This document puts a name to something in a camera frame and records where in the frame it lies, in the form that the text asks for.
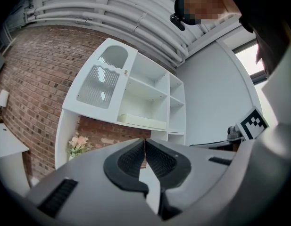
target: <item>frosted glass panel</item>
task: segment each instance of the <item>frosted glass panel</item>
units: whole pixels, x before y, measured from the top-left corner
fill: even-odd
[[[127,51],[120,46],[111,46],[98,59],[100,62],[122,69],[128,57]]]
[[[84,81],[77,100],[107,109],[117,84],[119,74],[101,67],[93,67]]]

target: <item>brick wall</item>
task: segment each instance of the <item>brick wall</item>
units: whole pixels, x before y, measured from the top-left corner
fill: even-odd
[[[0,72],[0,91],[10,93],[3,116],[6,126],[29,148],[23,154],[27,174],[41,179],[55,169],[56,131],[69,87],[88,57],[111,36],[71,26],[42,26],[24,28],[13,37],[17,40],[5,54]],[[150,136],[148,130],[85,117],[77,131],[90,138],[94,149]]]

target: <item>white ceiling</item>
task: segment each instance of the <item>white ceiling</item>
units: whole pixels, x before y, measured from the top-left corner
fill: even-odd
[[[20,0],[9,16],[7,25],[9,29],[13,29],[38,19],[41,19],[39,23],[46,24],[82,24],[124,39],[150,52],[170,67],[184,63],[192,54],[239,26],[238,18],[231,16],[210,25],[187,25],[182,32],[169,20],[174,13],[174,2],[175,0]]]

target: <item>cabinet door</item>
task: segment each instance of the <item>cabinet door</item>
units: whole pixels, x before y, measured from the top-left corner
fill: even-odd
[[[137,50],[107,39],[79,71],[63,109],[116,123]]]

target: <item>lamp shade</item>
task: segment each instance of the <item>lamp shade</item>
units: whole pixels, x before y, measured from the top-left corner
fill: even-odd
[[[7,106],[8,96],[9,96],[9,92],[2,89],[2,91],[0,92],[0,106],[2,107]]]

